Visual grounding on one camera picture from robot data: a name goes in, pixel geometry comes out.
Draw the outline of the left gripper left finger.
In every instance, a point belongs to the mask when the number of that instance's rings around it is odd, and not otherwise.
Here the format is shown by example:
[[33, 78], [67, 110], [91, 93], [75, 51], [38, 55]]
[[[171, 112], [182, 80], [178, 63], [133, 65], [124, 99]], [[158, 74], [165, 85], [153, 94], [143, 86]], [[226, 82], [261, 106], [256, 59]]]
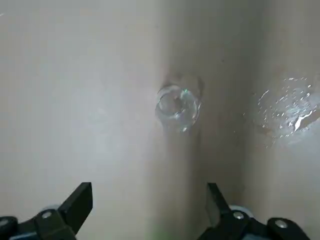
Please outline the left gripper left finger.
[[82, 182], [57, 208], [48, 208], [24, 222], [0, 217], [2, 240], [75, 240], [93, 209], [91, 182]]

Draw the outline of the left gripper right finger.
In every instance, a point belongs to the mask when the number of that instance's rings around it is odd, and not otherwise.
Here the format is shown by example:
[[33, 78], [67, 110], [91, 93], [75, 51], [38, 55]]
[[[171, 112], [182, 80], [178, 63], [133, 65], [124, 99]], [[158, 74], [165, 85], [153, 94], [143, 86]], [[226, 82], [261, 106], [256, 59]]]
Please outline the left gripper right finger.
[[308, 240], [294, 221], [272, 217], [266, 224], [250, 216], [245, 208], [232, 209], [216, 183], [206, 185], [206, 211], [210, 226], [199, 236], [201, 240]]

